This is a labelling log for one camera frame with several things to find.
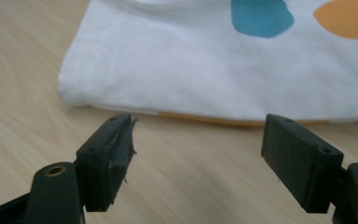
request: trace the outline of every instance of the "screw hole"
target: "screw hole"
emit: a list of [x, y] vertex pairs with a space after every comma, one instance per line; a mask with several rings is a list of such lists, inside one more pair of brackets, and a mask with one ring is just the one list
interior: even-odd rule
[[60, 175], [63, 172], [65, 172], [66, 167], [65, 166], [53, 166], [51, 168], [49, 168], [48, 170], [46, 170], [45, 175], [46, 176], [56, 176], [56, 175]]

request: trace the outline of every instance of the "white cloth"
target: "white cloth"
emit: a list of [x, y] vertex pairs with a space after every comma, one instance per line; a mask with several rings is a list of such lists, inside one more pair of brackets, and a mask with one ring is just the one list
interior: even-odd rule
[[228, 0], [90, 0], [58, 77], [68, 105], [216, 119], [358, 119], [358, 39], [287, 0], [294, 24], [245, 35]]

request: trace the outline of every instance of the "orange spot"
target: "orange spot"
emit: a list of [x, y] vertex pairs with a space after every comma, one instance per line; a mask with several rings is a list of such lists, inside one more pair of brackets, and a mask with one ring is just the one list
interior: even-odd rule
[[313, 13], [329, 32], [358, 39], [358, 0], [336, 0], [319, 7]]

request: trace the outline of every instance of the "wood grain surface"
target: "wood grain surface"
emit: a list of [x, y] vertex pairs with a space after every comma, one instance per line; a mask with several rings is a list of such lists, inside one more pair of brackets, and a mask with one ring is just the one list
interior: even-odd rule
[[[74, 161], [118, 112], [64, 105], [56, 91], [63, 56], [86, 0], [0, 0], [0, 204], [31, 187], [34, 173]], [[116, 203], [87, 223], [331, 223], [306, 214], [260, 157], [262, 127], [132, 115], [138, 151]], [[309, 129], [358, 161], [358, 123]]]

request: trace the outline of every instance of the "white fabric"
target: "white fabric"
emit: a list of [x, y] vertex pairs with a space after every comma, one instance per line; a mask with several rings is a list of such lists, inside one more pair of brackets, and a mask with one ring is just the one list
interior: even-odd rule
[[90, 0], [58, 77], [68, 105], [218, 119], [358, 119], [358, 40], [288, 0], [294, 24], [264, 38], [228, 0]]

